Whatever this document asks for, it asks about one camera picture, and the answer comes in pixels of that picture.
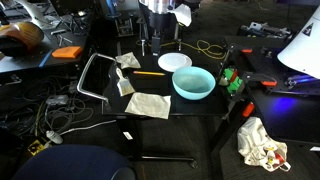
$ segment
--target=napkin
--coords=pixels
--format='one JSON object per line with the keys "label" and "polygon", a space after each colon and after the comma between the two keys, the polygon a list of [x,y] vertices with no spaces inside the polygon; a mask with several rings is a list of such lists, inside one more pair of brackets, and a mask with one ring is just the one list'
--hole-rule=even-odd
{"label": "napkin", "polygon": [[171,96],[136,92],[132,95],[125,112],[168,119],[171,106],[170,98]]}
{"label": "napkin", "polygon": [[137,58],[133,55],[132,52],[116,56],[116,61],[121,64],[121,69],[124,68],[141,68]]}

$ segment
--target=pencil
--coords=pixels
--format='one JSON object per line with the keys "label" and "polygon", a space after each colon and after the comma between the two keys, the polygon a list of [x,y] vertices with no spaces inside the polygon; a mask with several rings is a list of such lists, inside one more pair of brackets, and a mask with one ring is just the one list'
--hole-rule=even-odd
{"label": "pencil", "polygon": [[133,71],[134,74],[146,74],[146,75],[156,75],[156,76],[164,76],[164,73],[158,72],[147,72],[147,71]]}

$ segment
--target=white plate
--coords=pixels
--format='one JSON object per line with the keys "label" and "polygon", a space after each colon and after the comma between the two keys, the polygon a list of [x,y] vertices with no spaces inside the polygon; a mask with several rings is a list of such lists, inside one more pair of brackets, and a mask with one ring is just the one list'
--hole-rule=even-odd
{"label": "white plate", "polygon": [[158,64],[166,71],[175,72],[179,68],[191,66],[192,61],[188,56],[181,53],[167,53],[160,56]]}

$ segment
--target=light blue bowl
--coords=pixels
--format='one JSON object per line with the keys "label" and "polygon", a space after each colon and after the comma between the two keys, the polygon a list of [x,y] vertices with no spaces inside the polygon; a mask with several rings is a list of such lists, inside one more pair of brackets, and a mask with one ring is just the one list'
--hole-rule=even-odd
{"label": "light blue bowl", "polygon": [[180,96],[189,100],[199,100],[210,94],[216,80],[207,70],[199,67],[184,67],[172,75],[174,89]]}

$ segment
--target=black chair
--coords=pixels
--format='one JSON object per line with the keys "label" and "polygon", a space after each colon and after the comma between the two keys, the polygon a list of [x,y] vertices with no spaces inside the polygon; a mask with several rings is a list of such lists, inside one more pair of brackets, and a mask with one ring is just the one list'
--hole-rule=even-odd
{"label": "black chair", "polygon": [[14,175],[19,179],[135,180],[130,162],[115,151],[89,145],[58,145],[29,159]]}

